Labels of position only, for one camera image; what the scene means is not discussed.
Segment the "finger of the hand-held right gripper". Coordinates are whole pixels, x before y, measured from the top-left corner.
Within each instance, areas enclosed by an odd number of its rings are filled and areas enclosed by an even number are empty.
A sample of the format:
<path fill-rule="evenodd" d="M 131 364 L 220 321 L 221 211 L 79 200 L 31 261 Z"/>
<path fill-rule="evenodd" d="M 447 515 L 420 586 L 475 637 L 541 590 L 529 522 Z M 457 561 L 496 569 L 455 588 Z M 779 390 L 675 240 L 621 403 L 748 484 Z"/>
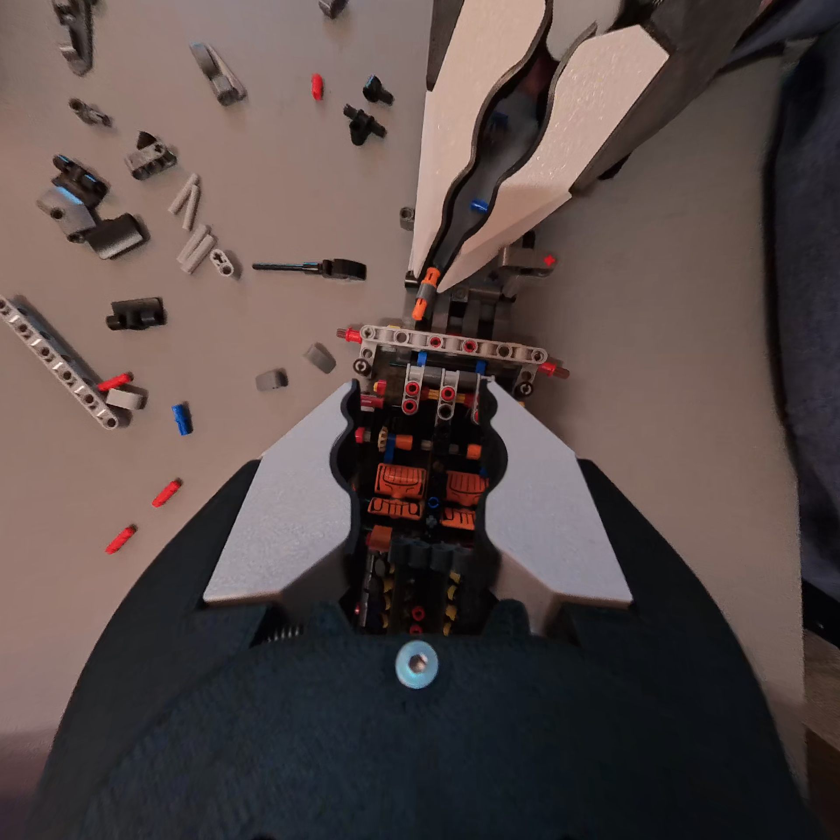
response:
<path fill-rule="evenodd" d="M 442 272 L 439 291 L 473 275 L 571 197 L 574 182 L 668 57 L 640 25 L 588 38 L 577 47 L 554 83 L 535 151 L 501 181 L 485 223 Z"/>
<path fill-rule="evenodd" d="M 553 3 L 433 2 L 426 98 L 409 270 L 422 280 L 430 266 L 445 272 L 488 215 L 502 180 L 521 168 L 536 133 L 505 152 L 480 148 L 502 99 L 525 78 L 550 29 Z"/>

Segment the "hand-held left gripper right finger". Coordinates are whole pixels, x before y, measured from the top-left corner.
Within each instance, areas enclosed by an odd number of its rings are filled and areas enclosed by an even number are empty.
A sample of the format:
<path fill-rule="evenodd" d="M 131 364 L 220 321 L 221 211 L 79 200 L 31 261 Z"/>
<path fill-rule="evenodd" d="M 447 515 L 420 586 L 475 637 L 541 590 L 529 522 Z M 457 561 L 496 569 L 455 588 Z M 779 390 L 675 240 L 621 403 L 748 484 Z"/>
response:
<path fill-rule="evenodd" d="M 505 465 L 485 501 L 485 532 L 500 553 L 493 587 L 524 605 L 544 636 L 565 603 L 624 608 L 633 597 L 574 451 L 497 383 L 486 384 L 489 428 Z"/>

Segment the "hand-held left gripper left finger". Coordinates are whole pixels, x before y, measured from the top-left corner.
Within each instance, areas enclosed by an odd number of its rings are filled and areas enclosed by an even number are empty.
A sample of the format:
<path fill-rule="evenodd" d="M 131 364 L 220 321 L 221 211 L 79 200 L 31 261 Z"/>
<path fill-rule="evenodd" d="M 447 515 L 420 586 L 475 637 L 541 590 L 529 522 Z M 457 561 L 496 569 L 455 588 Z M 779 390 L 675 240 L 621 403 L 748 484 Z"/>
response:
<path fill-rule="evenodd" d="M 359 502 L 339 470 L 359 384 L 342 384 L 262 455 L 203 594 L 210 606 L 279 604 L 309 611 L 349 588 L 347 547 Z"/>

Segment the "partly built lego car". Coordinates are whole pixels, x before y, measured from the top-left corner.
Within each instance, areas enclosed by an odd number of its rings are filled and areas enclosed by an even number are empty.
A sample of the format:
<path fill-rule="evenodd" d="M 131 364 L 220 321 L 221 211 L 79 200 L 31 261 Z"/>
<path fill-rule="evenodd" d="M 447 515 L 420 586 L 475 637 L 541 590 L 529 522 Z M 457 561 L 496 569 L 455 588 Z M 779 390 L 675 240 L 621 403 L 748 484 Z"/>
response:
<path fill-rule="evenodd" d="M 337 330 L 360 347 L 351 488 L 362 525 L 346 595 L 358 632 L 473 634 L 486 621 L 495 597 L 475 553 L 490 484 L 480 386 L 494 381 L 524 405 L 539 375 L 570 376 L 548 351 L 514 340 L 509 325 L 521 283 L 557 263 L 531 229 L 439 294 L 422 319 L 412 318 L 419 281 L 407 274 L 402 321 Z"/>

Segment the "orange lego pin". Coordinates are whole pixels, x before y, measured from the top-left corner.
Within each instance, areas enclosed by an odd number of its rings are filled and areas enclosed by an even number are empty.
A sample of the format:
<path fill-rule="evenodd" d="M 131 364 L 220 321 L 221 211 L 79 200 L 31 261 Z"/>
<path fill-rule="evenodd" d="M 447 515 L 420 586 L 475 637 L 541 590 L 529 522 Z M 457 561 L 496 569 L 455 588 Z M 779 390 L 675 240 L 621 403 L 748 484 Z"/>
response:
<path fill-rule="evenodd" d="M 425 274 L 423 280 L 421 281 L 421 283 L 423 283 L 426 278 L 428 278 L 429 280 L 436 279 L 437 280 L 437 286 L 438 286 L 438 282 L 439 282 L 439 279 L 440 279 L 440 270 L 437 269 L 434 266 L 430 266 L 427 269 L 426 274 Z M 434 303 L 434 301 L 436 299 L 436 296 L 437 296 L 436 295 L 434 297 L 434 299 L 430 299 L 430 300 L 422 299 L 422 298 L 417 296 L 418 289 L 417 289 L 417 292 L 416 292 L 416 299 L 415 299 L 415 303 L 414 303 L 414 306 L 413 306 L 413 312 L 412 312 L 412 319 L 415 322 L 420 322 L 420 321 L 423 321 L 425 319 L 429 303 Z"/>

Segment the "black lego cross connector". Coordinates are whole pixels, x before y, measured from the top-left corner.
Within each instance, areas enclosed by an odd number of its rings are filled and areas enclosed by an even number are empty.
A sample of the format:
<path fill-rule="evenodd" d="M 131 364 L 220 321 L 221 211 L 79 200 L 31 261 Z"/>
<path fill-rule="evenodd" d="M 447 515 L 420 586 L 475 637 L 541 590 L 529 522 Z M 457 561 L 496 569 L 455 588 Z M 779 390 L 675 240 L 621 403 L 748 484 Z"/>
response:
<path fill-rule="evenodd" d="M 343 115 L 349 119 L 351 142 L 355 146 L 362 146 L 371 135 L 384 139 L 387 131 L 385 126 L 371 114 L 349 104 L 343 107 Z"/>

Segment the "black lego shaft piece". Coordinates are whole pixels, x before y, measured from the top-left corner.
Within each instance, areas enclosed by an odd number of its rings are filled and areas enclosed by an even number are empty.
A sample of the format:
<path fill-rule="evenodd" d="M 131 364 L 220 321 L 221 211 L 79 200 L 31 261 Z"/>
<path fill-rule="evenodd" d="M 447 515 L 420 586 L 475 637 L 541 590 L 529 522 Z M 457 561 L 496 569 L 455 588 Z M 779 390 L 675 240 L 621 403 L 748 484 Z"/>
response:
<path fill-rule="evenodd" d="M 300 264 L 255 262 L 252 268 L 259 271 L 296 272 L 334 280 L 366 281 L 367 277 L 366 265 L 350 259 L 324 259 Z"/>

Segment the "grey lego panel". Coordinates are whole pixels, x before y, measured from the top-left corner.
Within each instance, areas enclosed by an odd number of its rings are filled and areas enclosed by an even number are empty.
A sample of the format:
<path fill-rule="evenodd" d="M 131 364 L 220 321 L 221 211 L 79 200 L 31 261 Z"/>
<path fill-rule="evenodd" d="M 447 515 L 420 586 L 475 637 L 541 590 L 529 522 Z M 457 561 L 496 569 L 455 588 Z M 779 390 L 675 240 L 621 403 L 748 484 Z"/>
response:
<path fill-rule="evenodd" d="M 200 70 L 208 79 L 216 100 L 223 106 L 241 102 L 247 97 L 242 82 L 223 61 L 214 47 L 204 43 L 190 43 L 191 53 Z"/>

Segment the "long grey lego beam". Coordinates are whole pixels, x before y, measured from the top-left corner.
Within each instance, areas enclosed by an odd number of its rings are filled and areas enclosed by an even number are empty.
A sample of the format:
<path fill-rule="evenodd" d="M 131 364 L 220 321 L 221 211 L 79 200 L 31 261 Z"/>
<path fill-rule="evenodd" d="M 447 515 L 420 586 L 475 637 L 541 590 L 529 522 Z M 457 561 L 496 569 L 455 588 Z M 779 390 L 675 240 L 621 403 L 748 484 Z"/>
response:
<path fill-rule="evenodd" d="M 90 366 L 25 299 L 3 294 L 1 319 L 99 426 L 128 426 L 131 414 L 144 408 L 142 395 L 126 395 L 116 403 L 110 402 L 109 394 L 119 388 L 113 385 L 102 391 Z"/>

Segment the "dark grey holed lego piece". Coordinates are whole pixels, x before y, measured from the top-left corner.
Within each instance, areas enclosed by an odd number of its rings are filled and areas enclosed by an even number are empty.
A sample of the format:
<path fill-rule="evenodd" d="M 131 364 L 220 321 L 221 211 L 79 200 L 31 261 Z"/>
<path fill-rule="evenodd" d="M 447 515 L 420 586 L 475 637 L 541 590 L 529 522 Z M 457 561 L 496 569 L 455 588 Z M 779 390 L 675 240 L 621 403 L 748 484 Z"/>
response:
<path fill-rule="evenodd" d="M 177 163 L 176 154 L 159 138 L 140 131 L 136 149 L 125 157 L 125 163 L 133 179 L 145 181 Z"/>

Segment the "black curved lego panel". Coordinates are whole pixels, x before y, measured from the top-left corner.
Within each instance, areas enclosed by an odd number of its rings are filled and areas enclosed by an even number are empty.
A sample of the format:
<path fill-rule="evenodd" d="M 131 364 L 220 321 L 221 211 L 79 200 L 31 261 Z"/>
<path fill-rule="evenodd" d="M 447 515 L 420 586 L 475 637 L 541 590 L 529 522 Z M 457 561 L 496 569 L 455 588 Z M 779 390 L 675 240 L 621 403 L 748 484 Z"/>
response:
<path fill-rule="evenodd" d="M 131 213 L 123 213 L 84 234 L 84 241 L 100 259 L 116 259 L 145 244 L 148 232 Z"/>

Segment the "grey black lego panel assembly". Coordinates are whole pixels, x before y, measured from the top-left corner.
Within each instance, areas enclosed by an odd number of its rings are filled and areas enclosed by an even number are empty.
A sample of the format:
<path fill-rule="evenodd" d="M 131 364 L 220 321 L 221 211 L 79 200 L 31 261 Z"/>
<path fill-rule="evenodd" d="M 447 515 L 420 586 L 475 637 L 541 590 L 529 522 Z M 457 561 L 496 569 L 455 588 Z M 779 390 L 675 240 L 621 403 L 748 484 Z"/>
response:
<path fill-rule="evenodd" d="M 109 194 L 109 183 L 63 154 L 52 162 L 57 175 L 36 205 L 58 223 L 67 241 L 79 244 L 100 225 L 97 208 Z"/>

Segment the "dark grey lego panel assembly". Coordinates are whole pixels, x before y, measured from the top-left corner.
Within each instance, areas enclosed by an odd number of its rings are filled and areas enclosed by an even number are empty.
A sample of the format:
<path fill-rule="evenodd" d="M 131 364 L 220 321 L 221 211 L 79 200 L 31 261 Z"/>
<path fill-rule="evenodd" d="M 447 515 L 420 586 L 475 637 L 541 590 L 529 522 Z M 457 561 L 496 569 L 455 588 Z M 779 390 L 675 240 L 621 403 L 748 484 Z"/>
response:
<path fill-rule="evenodd" d="M 66 41 L 59 45 L 59 52 L 71 72 L 85 76 L 93 61 L 92 9 L 98 1 L 52 1 L 58 24 L 66 30 Z"/>

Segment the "person's blue sweater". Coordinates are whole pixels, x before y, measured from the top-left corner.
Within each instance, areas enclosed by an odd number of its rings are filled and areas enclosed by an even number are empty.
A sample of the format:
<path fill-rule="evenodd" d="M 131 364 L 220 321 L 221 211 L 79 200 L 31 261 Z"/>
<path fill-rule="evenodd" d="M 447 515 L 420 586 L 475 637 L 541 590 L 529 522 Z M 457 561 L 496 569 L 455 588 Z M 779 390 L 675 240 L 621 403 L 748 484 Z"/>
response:
<path fill-rule="evenodd" d="M 839 27 L 784 80 L 766 171 L 784 423 L 798 482 L 803 624 L 839 634 Z"/>

